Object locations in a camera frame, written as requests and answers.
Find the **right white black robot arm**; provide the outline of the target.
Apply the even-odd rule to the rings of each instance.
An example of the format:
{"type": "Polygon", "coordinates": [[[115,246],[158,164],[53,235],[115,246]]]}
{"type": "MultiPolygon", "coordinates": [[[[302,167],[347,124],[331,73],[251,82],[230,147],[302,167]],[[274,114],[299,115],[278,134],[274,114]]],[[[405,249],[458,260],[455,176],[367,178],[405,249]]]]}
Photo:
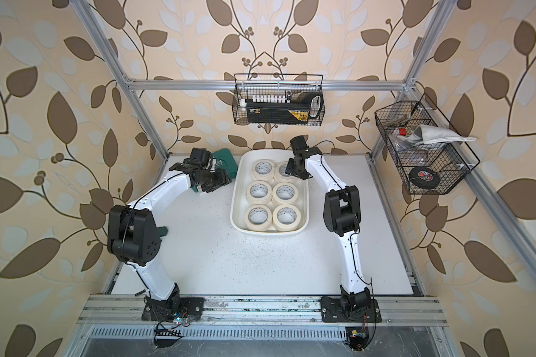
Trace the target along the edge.
{"type": "Polygon", "coordinates": [[[302,180],[314,179],[325,193],[323,221],[336,234],[342,252],[340,289],[345,297],[360,297],[371,293],[371,283],[361,272],[357,239],[360,233],[360,194],[354,185],[347,185],[327,164],[322,151],[309,147],[305,138],[296,136],[290,141],[293,158],[286,173],[302,180]]]}

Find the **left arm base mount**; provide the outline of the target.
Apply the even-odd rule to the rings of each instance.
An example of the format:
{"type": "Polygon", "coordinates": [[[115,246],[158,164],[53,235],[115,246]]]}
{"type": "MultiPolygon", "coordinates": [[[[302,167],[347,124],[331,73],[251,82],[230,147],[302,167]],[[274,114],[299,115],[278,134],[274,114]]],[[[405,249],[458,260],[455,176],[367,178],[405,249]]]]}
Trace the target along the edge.
{"type": "Polygon", "coordinates": [[[204,311],[203,297],[171,297],[169,300],[144,299],[143,321],[173,322],[176,318],[199,320],[204,311]]]}

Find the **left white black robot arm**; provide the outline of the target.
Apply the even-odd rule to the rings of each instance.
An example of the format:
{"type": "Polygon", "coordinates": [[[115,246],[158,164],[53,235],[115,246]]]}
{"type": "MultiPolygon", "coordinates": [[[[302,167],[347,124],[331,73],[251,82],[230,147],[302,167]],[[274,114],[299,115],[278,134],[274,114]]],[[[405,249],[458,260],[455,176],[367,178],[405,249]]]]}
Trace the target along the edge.
{"type": "Polygon", "coordinates": [[[137,273],[149,299],[169,301],[179,294],[178,285],[162,264],[159,250],[164,234],[157,227],[155,215],[187,190],[199,187],[211,193],[231,181],[225,169],[214,168],[212,153],[193,148],[187,159],[172,165],[165,178],[147,193],[130,204],[110,209],[108,252],[137,273]]]}

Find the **white plastic storage tray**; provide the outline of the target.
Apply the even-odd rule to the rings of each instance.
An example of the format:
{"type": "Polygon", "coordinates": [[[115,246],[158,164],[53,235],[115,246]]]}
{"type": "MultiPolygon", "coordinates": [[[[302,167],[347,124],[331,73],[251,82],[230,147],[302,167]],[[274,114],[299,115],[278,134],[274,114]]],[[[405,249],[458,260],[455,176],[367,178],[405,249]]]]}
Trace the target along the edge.
{"type": "Polygon", "coordinates": [[[306,229],[310,199],[306,181],[286,174],[290,150],[243,154],[232,195],[230,220],[243,234],[286,237],[306,229]]]}

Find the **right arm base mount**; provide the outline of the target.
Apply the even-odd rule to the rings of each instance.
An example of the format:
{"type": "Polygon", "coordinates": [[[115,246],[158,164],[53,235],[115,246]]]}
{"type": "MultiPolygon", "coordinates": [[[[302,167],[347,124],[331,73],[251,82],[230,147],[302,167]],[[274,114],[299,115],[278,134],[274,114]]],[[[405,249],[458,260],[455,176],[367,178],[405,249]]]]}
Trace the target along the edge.
{"type": "Polygon", "coordinates": [[[365,297],[362,304],[352,304],[347,297],[324,296],[320,299],[322,321],[325,323],[381,323],[378,302],[365,297]]]}

